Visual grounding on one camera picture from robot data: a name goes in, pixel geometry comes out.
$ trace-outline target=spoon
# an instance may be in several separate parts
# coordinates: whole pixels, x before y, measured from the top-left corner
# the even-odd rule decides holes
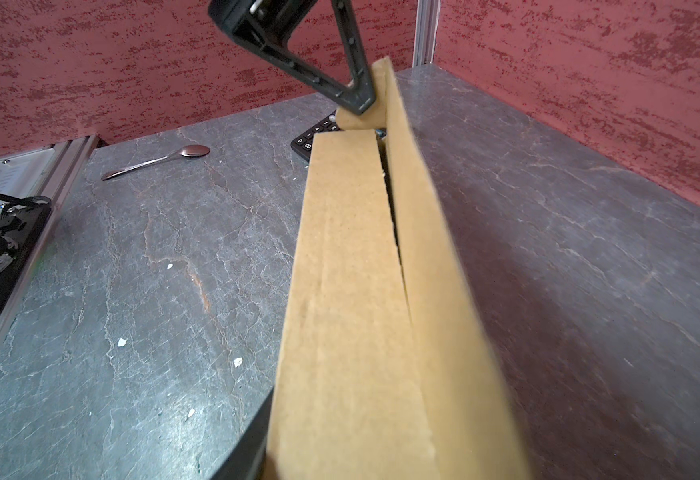
[[[210,151],[211,151],[210,148],[205,147],[203,145],[185,145],[181,149],[179,149],[175,152],[172,152],[171,154],[168,154],[165,157],[156,158],[154,160],[148,160],[146,162],[142,162],[141,164],[132,165],[131,167],[121,168],[120,170],[113,170],[113,171],[107,172],[105,175],[102,176],[102,180],[109,180],[110,178],[119,177],[123,174],[131,172],[132,170],[136,170],[137,168],[147,167],[148,165],[159,164],[161,162],[173,160],[175,158],[202,157],[203,155],[208,155]]]

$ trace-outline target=table surface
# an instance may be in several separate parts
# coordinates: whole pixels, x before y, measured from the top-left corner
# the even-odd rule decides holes
[[[700,478],[700,208],[433,65],[399,81],[540,476]],[[0,352],[0,478],[214,473],[275,377],[288,144],[332,109],[96,150]]]

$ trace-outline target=spoon handle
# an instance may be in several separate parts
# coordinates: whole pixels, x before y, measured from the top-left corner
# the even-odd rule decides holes
[[[131,167],[126,167],[126,168],[121,168],[119,170],[109,171],[105,175],[102,176],[102,180],[109,180],[110,178],[119,177],[123,174],[127,174],[127,173],[131,172],[132,170],[136,170],[138,168],[147,167],[148,165],[158,164],[164,160],[168,160],[168,159],[174,157],[175,154],[176,154],[176,152],[174,152],[172,154],[168,154],[165,157],[156,158],[154,160],[148,160],[146,162],[142,162],[141,164],[132,165]]]

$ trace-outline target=textured red wall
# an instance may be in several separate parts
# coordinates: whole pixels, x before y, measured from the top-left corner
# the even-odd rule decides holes
[[[208,0],[0,0],[0,155],[99,134],[152,134],[310,93],[230,43]],[[370,60],[412,62],[416,0],[355,0]],[[327,0],[293,50],[346,69]]]
[[[700,205],[700,0],[441,0],[435,61]]]

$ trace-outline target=marble tabletop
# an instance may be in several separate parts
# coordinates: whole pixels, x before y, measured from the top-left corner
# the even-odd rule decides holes
[[[399,74],[541,478],[700,478],[700,208]],[[95,151],[0,352],[0,478],[208,478],[272,387],[317,94]],[[211,147],[107,182],[184,144]]]

